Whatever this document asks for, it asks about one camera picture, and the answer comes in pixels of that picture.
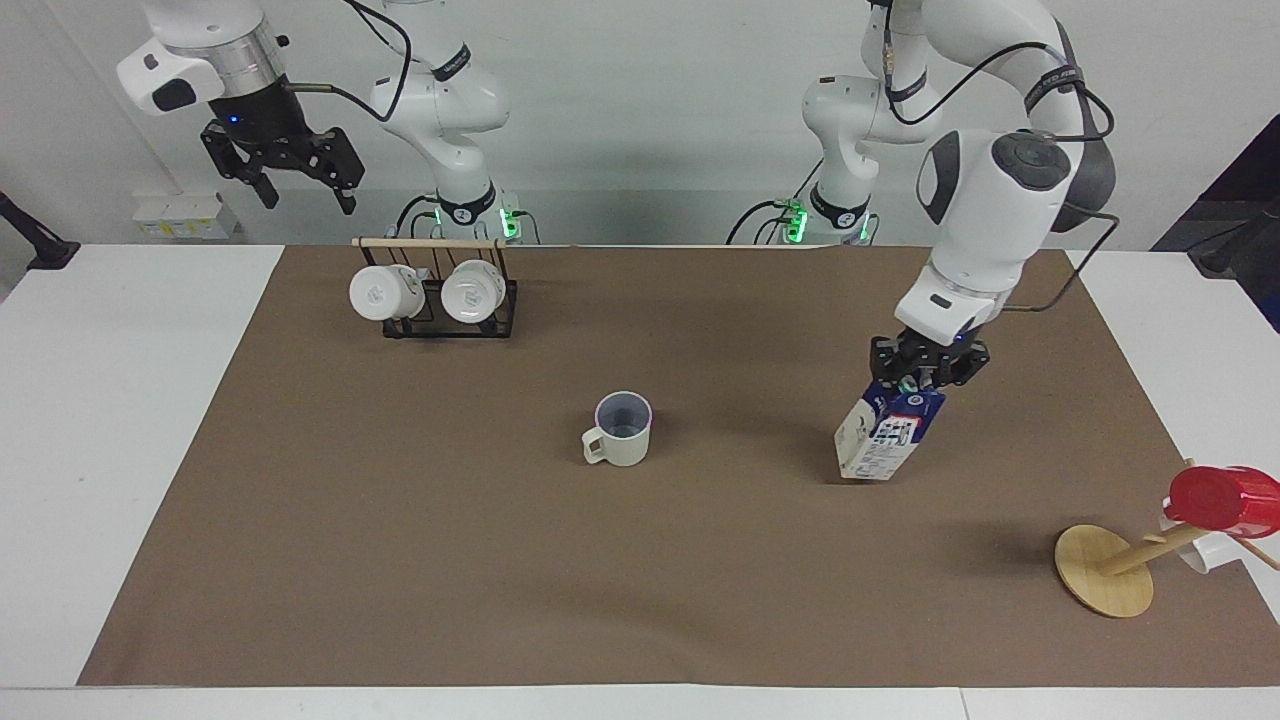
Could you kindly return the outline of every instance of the white cup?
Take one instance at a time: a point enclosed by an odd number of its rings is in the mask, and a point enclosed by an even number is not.
[[[1167,497],[1165,498],[1165,507],[1169,507]],[[1166,518],[1164,512],[1160,514],[1161,530],[1167,530],[1179,524]],[[1192,570],[1196,570],[1201,575],[1207,575],[1211,570],[1216,570],[1228,562],[1243,560],[1244,551],[1226,533],[1211,533],[1190,544],[1179,547],[1178,556],[1183,559],[1183,562],[1190,565]]]
[[[366,320],[412,318],[426,305],[417,270],[408,265],[369,266],[351,278],[351,306]]]
[[[653,407],[634,392],[614,392],[595,406],[595,427],[582,434],[582,455],[591,465],[608,461],[630,468],[649,454]]]
[[[488,320],[506,299],[507,281],[485,260],[462,263],[440,290],[444,311],[468,325]]]

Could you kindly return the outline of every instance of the mug rack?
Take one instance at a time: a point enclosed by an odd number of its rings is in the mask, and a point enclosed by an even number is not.
[[[390,340],[406,338],[452,338],[452,340],[506,340],[511,337],[516,324],[516,302],[518,283],[507,272],[507,259],[503,251],[506,241],[485,240],[440,240],[440,238],[397,238],[397,237],[357,237],[351,241],[371,266],[383,265],[379,256],[385,256],[392,265],[408,265],[415,270],[426,268],[431,277],[422,281],[426,291],[426,305],[422,311],[402,320],[383,320],[383,337]],[[431,254],[430,263],[425,254]],[[477,324],[460,323],[444,310],[440,291],[447,279],[442,272],[442,256],[448,261],[451,272],[465,260],[476,258],[498,266],[507,281],[507,297],[493,315]]]

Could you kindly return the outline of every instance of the wooden base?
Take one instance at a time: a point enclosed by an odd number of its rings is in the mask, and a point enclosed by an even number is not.
[[[1108,618],[1137,618],[1151,607],[1156,589],[1146,565],[1114,577],[1098,566],[1129,550],[1120,536],[1097,525],[1076,525],[1057,538],[1053,561],[1066,589],[1091,610]]]

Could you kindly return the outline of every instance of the wooden dowel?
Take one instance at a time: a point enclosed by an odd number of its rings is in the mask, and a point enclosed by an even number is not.
[[[442,240],[426,237],[357,237],[352,247],[402,247],[406,250],[506,250],[506,240]]]
[[[1114,555],[1098,565],[1098,571],[1108,578],[1126,573],[1138,565],[1146,565],[1162,555],[1169,555],[1179,547],[1188,546],[1210,534],[1210,532],[1211,530],[1202,530],[1197,527],[1187,524],[1176,525],[1164,533],[1160,533],[1160,537],[1164,538],[1165,542],[1148,542],[1147,544],[1134,546],[1124,552]]]
[[[1267,555],[1261,547],[1253,544],[1244,538],[1235,538],[1235,542],[1240,543],[1240,547],[1249,551],[1254,557],[1266,562],[1272,570],[1280,573],[1280,562],[1276,562],[1275,557]]]

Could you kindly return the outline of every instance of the power strip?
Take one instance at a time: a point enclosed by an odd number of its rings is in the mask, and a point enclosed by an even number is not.
[[[219,195],[138,199],[138,229],[152,240],[230,240],[239,219]]]

